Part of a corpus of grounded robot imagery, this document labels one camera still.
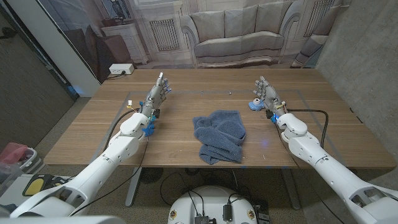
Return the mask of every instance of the printed backdrop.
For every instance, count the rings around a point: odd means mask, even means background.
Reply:
[[[40,0],[102,83],[137,68],[316,64],[342,0]]]

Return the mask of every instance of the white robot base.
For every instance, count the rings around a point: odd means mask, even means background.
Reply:
[[[196,209],[199,215],[202,216],[204,211],[204,217],[208,217],[210,222],[201,221],[200,223],[212,223],[211,220],[215,219],[217,223],[225,223],[223,218],[224,205],[227,205],[228,198],[235,191],[227,189],[226,187],[220,186],[202,186],[189,191],[192,199],[188,193],[183,194],[177,199],[172,205],[169,213],[168,224],[194,224],[195,217],[197,217]],[[257,218],[254,213],[252,205],[239,194],[231,196],[231,214],[232,220],[227,223],[244,223],[244,224],[256,224]]]

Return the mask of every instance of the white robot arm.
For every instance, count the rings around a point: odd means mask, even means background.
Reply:
[[[398,192],[367,183],[331,157],[318,139],[307,131],[307,125],[287,113],[284,102],[274,88],[261,77],[257,91],[267,110],[273,112],[282,130],[282,139],[292,154],[310,164],[337,193],[360,224],[398,223]]]
[[[140,112],[134,113],[122,123],[120,131],[112,137],[106,150],[99,157],[73,180],[33,195],[16,208],[10,217],[17,218],[24,213],[35,213],[43,217],[85,214],[88,209],[81,208],[93,201],[115,168],[137,152],[138,142],[145,137],[142,128],[148,126],[154,110],[159,108],[170,90],[167,80],[163,79],[163,73],[160,73]]]

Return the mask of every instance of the electrical outlet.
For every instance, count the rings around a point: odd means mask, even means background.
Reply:
[[[112,64],[109,71],[113,75],[120,75],[124,71],[125,74],[131,74],[134,71],[134,66],[131,63]]]

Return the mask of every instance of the blue towel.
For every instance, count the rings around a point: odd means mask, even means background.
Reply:
[[[242,161],[242,143],[246,131],[238,111],[218,110],[209,117],[193,118],[193,133],[203,143],[199,156],[210,165],[216,162]]]

